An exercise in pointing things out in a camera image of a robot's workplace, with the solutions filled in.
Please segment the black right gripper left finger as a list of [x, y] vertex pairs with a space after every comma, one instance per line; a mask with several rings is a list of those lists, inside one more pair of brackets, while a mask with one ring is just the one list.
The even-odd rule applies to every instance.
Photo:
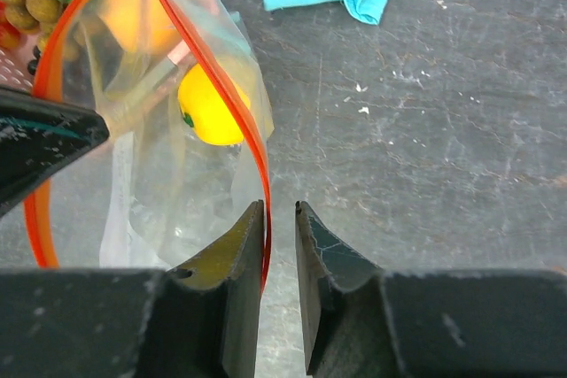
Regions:
[[4, 377], [251, 377], [264, 206], [174, 269], [7, 269]]

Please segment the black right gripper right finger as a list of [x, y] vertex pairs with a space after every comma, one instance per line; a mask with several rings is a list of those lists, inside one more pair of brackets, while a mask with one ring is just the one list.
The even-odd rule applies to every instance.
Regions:
[[328, 230], [304, 201], [295, 223], [309, 376], [565, 376], [564, 274], [388, 270]]

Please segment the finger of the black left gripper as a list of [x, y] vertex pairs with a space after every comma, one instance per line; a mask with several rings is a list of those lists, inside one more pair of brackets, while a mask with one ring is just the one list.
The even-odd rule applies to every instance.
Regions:
[[1, 214], [109, 138], [95, 111], [1, 87]]

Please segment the clear zip top bag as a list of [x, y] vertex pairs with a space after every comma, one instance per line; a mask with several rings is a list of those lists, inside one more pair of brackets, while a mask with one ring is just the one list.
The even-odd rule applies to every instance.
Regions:
[[[166, 54], [124, 51], [103, 0], [72, 0], [50, 35], [34, 94], [96, 111], [110, 135], [25, 200], [38, 266], [176, 266], [270, 199], [271, 107], [239, 15], [220, 0], [159, 1], [181, 37]], [[204, 143], [183, 121], [177, 90], [195, 64], [240, 144]]]

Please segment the yellow orange peach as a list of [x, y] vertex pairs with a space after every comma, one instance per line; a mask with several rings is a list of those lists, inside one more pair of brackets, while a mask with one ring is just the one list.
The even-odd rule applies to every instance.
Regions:
[[103, 0], [99, 16], [129, 53], [166, 54], [181, 40], [159, 0]]

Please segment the yellow lemon fruit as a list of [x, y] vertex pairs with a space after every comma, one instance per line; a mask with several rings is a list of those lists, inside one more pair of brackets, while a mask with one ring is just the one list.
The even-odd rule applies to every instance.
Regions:
[[204, 143], [240, 144], [245, 138], [205, 70], [195, 64], [182, 78], [177, 99], [183, 121]]

